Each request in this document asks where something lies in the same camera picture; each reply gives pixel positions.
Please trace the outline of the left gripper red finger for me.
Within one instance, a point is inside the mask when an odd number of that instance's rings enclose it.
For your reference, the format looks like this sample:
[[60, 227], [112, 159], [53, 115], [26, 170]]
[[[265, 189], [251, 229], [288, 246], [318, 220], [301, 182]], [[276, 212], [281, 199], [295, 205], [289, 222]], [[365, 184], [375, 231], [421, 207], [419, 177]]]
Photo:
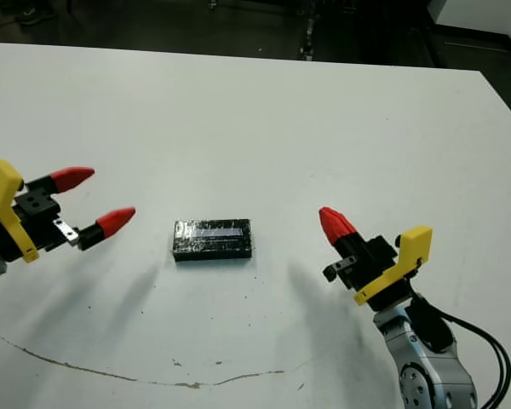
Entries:
[[134, 215], [135, 207], [127, 207], [111, 211], [97, 218], [92, 225], [78, 231], [78, 249], [86, 251], [109, 239], [127, 224]]
[[29, 191], [42, 189], [47, 194], [64, 193], [89, 179], [94, 173], [95, 170], [90, 167], [67, 167], [29, 181], [26, 186]]

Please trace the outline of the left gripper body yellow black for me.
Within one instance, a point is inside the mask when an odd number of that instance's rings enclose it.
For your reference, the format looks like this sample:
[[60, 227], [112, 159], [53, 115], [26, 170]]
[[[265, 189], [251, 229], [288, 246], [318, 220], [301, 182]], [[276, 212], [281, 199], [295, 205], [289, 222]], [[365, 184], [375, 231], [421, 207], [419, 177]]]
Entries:
[[10, 162], [0, 159], [0, 259], [5, 262], [34, 262], [41, 250], [78, 244], [78, 230], [61, 219], [55, 194], [29, 191], [26, 184]]

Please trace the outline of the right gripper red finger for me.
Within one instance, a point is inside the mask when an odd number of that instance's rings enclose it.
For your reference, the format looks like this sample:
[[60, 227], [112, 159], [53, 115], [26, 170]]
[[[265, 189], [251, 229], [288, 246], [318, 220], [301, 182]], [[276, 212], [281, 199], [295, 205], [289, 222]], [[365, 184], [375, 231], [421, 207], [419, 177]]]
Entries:
[[341, 258], [350, 257], [353, 254], [351, 239], [356, 234], [353, 224], [341, 212], [330, 207], [319, 209], [319, 220], [326, 238]]
[[365, 250], [365, 240], [355, 226], [342, 213], [330, 207], [324, 208], [324, 234], [343, 258], [361, 256]]

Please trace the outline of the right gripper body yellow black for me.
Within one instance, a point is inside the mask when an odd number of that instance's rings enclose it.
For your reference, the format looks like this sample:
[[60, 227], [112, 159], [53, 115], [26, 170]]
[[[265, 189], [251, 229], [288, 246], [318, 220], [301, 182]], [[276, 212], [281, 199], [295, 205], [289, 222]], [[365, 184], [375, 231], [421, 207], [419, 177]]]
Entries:
[[327, 266], [324, 277], [340, 279], [359, 306], [382, 311], [407, 297], [406, 279], [428, 261], [432, 237], [432, 228], [412, 228], [398, 237], [394, 249], [381, 235], [366, 240], [357, 232], [346, 234], [332, 245], [342, 259]]

